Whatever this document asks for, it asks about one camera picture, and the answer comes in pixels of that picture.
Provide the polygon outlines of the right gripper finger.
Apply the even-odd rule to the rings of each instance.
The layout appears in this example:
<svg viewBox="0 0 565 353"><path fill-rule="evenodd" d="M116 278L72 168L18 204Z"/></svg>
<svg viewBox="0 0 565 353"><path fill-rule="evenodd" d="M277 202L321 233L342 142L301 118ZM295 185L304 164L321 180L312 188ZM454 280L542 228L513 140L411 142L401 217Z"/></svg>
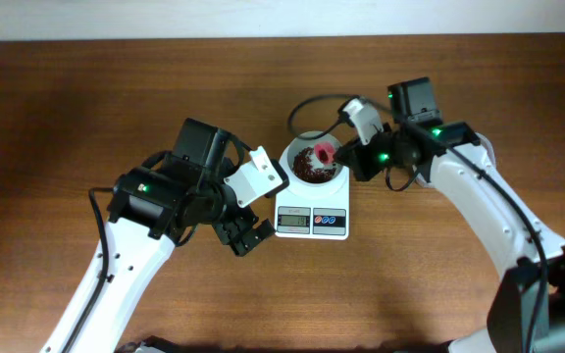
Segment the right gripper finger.
<svg viewBox="0 0 565 353"><path fill-rule="evenodd" d="M354 138L340 146L334 154L336 160L353 160L364 151L364 145L360 137Z"/></svg>
<svg viewBox="0 0 565 353"><path fill-rule="evenodd" d="M356 181L367 181L366 163L356 154L336 155L335 160L347 167Z"/></svg>

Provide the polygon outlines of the pink measuring scoop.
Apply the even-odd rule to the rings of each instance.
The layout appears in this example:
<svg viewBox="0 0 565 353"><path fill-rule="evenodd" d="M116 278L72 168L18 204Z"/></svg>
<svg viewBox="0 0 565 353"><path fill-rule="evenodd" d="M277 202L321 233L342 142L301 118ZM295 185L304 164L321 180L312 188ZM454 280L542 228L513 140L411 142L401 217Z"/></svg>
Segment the pink measuring scoop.
<svg viewBox="0 0 565 353"><path fill-rule="evenodd" d="M334 145L330 142L324 141L316 143L313 147L313 152L318 161L323 165L330 165L334 162L334 154L336 150Z"/></svg>

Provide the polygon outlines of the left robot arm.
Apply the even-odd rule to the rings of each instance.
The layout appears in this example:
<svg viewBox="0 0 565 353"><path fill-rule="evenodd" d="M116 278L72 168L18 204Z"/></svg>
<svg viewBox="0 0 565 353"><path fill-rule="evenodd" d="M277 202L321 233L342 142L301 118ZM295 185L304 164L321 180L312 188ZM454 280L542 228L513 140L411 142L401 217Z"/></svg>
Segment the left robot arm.
<svg viewBox="0 0 565 353"><path fill-rule="evenodd" d="M99 242L83 279L44 344L46 352L112 352L143 292L201 225L242 257L274 234L250 205L287 188L288 176L264 148L194 119L174 147L147 158L108 188L103 216L91 205Z"/></svg>

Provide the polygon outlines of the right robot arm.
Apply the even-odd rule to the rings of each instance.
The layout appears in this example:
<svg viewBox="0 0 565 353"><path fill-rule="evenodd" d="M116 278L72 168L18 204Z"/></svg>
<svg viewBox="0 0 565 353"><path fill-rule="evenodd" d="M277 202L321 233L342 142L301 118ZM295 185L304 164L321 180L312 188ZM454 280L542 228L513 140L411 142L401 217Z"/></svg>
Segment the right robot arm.
<svg viewBox="0 0 565 353"><path fill-rule="evenodd" d="M407 169L443 194L484 245L500 277L484 328L436 352L565 352L565 239L520 199L482 138L447 124L426 77L387 89L388 106L352 95L339 108L357 138L335 159L358 181Z"/></svg>

